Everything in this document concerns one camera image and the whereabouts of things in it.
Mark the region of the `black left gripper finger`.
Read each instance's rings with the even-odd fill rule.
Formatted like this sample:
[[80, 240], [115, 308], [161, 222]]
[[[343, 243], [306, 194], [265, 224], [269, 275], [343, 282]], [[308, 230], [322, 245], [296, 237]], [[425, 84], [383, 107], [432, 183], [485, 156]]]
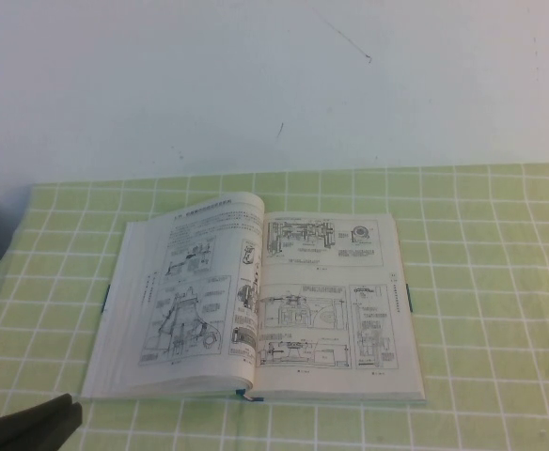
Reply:
[[24, 433], [1, 447], [7, 451], [58, 450], [81, 426], [83, 409], [76, 402], [41, 420]]
[[64, 394], [37, 406], [23, 411], [0, 417], [0, 450], [1, 447], [17, 436], [24, 433], [50, 415], [69, 407], [72, 404], [72, 396]]

